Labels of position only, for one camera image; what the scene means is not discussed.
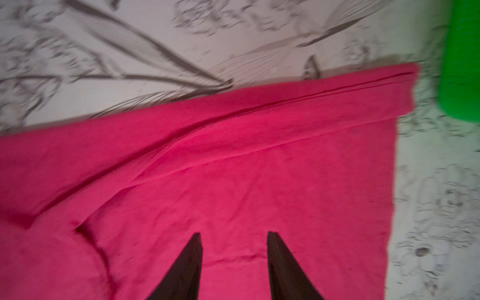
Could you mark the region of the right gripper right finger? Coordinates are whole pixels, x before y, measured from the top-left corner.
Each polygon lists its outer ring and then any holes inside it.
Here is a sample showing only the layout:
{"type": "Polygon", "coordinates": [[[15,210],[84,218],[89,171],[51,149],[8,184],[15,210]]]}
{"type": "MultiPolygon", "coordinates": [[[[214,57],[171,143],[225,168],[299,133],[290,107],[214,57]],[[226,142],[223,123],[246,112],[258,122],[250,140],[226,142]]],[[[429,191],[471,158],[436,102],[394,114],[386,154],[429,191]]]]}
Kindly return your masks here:
{"type": "Polygon", "coordinates": [[[272,300],[324,300],[277,232],[267,234],[272,300]]]}

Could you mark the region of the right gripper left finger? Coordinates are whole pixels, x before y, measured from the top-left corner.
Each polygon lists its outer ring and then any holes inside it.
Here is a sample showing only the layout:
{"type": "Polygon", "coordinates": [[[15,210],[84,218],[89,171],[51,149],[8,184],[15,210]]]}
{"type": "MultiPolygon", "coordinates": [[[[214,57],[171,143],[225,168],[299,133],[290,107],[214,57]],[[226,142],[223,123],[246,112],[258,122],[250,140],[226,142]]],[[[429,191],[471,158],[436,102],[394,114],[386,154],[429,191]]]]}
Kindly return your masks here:
{"type": "Polygon", "coordinates": [[[199,298],[203,245],[195,232],[148,300],[197,300],[199,298]]]}

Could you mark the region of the magenta t-shirt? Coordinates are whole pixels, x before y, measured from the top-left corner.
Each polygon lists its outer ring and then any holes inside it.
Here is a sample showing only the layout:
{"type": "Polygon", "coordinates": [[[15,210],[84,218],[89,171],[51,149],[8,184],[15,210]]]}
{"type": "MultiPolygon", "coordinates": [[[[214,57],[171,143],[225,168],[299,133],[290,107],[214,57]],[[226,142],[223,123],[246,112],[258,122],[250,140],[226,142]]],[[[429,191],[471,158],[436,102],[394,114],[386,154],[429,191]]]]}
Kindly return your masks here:
{"type": "Polygon", "coordinates": [[[1,298],[145,300],[199,233],[202,300],[270,297],[277,232],[328,300],[382,300],[419,66],[258,86],[1,139],[1,298]]]}

